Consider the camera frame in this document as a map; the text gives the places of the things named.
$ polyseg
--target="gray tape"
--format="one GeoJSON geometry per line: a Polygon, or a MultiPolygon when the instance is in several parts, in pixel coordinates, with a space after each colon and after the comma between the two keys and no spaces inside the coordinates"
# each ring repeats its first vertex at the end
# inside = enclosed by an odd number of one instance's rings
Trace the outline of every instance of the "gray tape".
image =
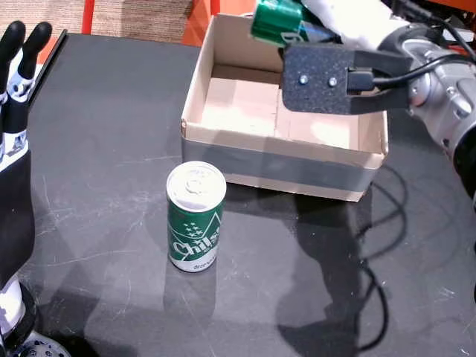
{"type": "Polygon", "coordinates": [[[363,167],[203,144],[183,137],[182,155],[184,161],[206,161],[223,173],[354,192],[364,192],[376,174],[363,167]]]}

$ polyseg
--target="open cardboard box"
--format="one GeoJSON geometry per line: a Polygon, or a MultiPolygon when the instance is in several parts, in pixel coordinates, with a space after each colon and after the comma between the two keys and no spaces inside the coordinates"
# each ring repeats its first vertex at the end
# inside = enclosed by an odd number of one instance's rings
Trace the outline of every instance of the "open cardboard box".
{"type": "Polygon", "coordinates": [[[228,182],[358,201],[388,154],[386,113],[290,112],[277,49],[250,27],[220,14],[208,28],[181,120],[184,161],[210,162],[228,182]]]}

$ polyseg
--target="screw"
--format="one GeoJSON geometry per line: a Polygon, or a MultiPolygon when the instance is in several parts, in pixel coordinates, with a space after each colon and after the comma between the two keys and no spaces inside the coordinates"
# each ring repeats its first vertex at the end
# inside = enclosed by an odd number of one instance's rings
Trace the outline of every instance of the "screw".
{"type": "Polygon", "coordinates": [[[335,77],[330,77],[328,83],[329,83],[329,87],[335,87],[337,85],[337,80],[335,77]]]}
{"type": "Polygon", "coordinates": [[[304,86],[305,84],[309,83],[309,77],[307,77],[305,74],[303,74],[299,78],[299,83],[304,86]]]}

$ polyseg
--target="green soda can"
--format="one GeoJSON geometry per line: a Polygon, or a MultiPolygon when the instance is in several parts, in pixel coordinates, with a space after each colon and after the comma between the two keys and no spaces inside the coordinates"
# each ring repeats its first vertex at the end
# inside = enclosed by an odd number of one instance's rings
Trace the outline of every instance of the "green soda can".
{"type": "Polygon", "coordinates": [[[296,0],[257,0],[251,35],[284,47],[294,42],[322,42],[334,34],[316,25],[319,20],[296,0]]]}
{"type": "Polygon", "coordinates": [[[215,261],[225,194],[225,177],[206,162],[186,162],[169,174],[169,257],[177,268],[198,272],[215,261]]]}

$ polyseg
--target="black table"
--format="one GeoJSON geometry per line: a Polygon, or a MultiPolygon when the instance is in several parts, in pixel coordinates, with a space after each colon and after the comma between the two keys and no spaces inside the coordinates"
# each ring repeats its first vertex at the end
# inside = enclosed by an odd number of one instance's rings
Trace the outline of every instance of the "black table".
{"type": "Polygon", "coordinates": [[[390,157],[358,204],[229,185],[219,259],[167,260],[165,180],[198,49],[68,35],[30,116],[36,246],[21,279],[38,329],[74,356],[357,356],[368,257],[388,331],[360,356],[476,353],[476,216],[424,128],[390,116],[390,157]]]}

